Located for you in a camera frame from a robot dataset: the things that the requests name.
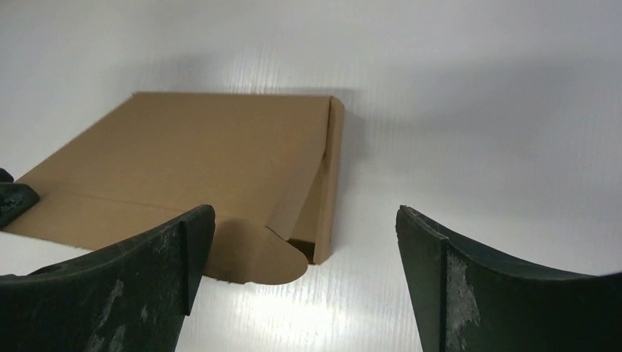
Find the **brown cardboard box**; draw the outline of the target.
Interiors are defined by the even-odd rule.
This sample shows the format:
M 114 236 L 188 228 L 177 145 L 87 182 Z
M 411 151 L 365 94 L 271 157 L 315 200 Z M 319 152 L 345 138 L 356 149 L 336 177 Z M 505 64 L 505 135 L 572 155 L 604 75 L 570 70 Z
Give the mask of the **brown cardboard box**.
M 207 276 L 289 283 L 332 253 L 344 119 L 330 95 L 137 92 L 21 177 L 40 201 L 7 231 L 95 250 L 205 204 Z

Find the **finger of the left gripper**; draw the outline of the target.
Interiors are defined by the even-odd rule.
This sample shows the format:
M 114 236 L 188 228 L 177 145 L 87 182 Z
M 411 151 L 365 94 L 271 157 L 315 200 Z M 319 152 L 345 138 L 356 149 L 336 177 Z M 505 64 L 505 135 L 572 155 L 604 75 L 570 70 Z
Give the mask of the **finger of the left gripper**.
M 40 195 L 1 168 L 1 228 L 4 229 L 40 201 Z

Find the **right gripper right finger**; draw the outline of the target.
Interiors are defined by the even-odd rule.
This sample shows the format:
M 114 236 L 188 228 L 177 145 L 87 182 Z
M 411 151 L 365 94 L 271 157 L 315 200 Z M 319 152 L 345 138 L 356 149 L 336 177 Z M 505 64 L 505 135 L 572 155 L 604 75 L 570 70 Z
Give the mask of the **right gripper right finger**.
M 619 351 L 621 275 L 501 252 L 401 206 L 395 230 L 424 351 Z

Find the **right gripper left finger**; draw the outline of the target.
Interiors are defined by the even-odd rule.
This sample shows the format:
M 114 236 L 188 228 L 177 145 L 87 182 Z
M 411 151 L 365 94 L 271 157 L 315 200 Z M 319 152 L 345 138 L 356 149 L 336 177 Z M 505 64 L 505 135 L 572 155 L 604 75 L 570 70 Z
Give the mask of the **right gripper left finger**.
M 3 351 L 174 351 L 215 230 L 200 205 L 30 274 L 1 277 Z

